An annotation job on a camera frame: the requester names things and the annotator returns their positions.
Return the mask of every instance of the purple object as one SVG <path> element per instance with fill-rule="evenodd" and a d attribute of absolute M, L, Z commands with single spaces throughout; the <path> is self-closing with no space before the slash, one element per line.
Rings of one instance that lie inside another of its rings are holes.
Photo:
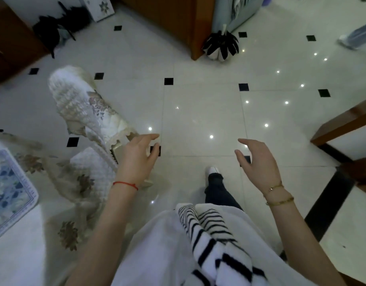
<path fill-rule="evenodd" d="M 264 1 L 262 2 L 262 6 L 267 6 L 267 5 L 269 5 L 271 1 L 272 1 L 272 0 L 264 0 Z"/>

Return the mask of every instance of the white wall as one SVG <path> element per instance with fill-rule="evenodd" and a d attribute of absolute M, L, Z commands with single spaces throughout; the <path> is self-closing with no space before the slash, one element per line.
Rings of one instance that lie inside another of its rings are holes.
<path fill-rule="evenodd" d="M 366 125 L 327 142 L 352 160 L 366 157 Z"/>
<path fill-rule="evenodd" d="M 4 0 L 5 3 L 24 21 L 32 27 L 39 20 L 39 16 L 62 16 L 62 9 L 57 1 L 61 1 L 66 8 L 70 6 L 81 6 L 79 0 Z"/>

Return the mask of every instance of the blue floral placemat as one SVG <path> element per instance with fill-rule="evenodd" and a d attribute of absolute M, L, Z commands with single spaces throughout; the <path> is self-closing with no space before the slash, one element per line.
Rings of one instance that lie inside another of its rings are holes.
<path fill-rule="evenodd" d="M 36 204 L 38 193 L 17 161 L 0 150 L 0 236 Z"/>

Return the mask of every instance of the dark jeans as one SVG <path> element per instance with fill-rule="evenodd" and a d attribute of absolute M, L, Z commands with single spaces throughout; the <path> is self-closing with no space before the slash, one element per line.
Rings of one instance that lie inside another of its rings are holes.
<path fill-rule="evenodd" d="M 219 173 L 211 173 L 208 176 L 208 187 L 204 191 L 205 203 L 218 206 L 231 206 L 243 210 L 223 184 L 223 176 Z"/>

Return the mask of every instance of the tile floor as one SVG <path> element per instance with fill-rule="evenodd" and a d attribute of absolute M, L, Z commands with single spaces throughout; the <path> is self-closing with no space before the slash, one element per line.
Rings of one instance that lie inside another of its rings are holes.
<path fill-rule="evenodd" d="M 366 46 L 349 51 L 336 44 L 365 23 L 366 3 L 359 0 L 273 0 L 233 32 L 247 33 L 239 55 L 224 63 L 205 56 L 194 62 L 174 38 L 119 6 L 114 16 L 68 40 L 56 59 L 46 56 L 0 86 L 0 129 L 38 140 L 55 154 L 75 155 L 90 142 L 81 137 L 77 147 L 66 147 L 70 136 L 47 78 L 67 64 L 101 73 L 95 82 L 104 99 L 138 132 L 161 134 L 155 184 L 139 194 L 134 221 L 141 225 L 177 202 L 203 202 L 204 169 L 216 165 L 280 253 L 273 217 L 234 156 L 237 148 L 250 155 L 237 138 L 269 146 L 306 216 L 338 165 L 309 139 L 366 99 Z M 366 283 L 365 193 L 353 189 L 321 245 L 340 271 Z"/>

